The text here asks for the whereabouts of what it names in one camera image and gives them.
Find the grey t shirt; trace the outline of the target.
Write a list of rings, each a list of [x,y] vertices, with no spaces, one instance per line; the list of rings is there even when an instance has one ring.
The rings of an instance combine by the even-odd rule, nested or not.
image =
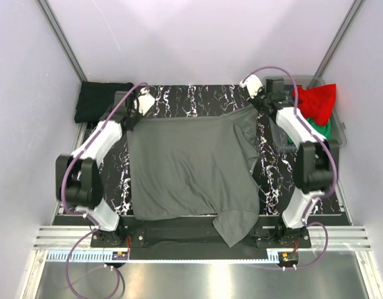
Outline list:
[[[127,134],[134,217],[212,214],[224,242],[240,242],[260,212],[252,176],[257,117],[248,106],[222,116],[141,120]]]

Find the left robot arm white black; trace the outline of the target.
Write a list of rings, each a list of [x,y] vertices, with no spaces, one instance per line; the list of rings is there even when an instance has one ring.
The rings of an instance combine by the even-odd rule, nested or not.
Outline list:
[[[88,137],[69,155],[60,155],[55,162],[57,200],[70,215],[82,216],[95,225],[95,235],[105,238],[113,247],[126,240],[123,219],[103,197],[104,187],[100,165],[111,148],[122,139],[154,105],[148,86],[135,95],[136,87],[128,92],[117,91],[114,102],[100,117]]]

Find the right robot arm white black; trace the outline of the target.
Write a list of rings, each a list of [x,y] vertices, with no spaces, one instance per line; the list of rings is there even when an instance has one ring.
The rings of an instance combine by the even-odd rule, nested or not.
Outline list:
[[[339,143],[319,134],[287,99],[282,78],[262,83],[250,75],[245,86],[250,103],[265,112],[290,137],[297,148],[293,168],[295,188],[287,208],[268,232],[256,231],[257,246],[293,248],[308,240],[307,220],[316,203],[338,180]]]

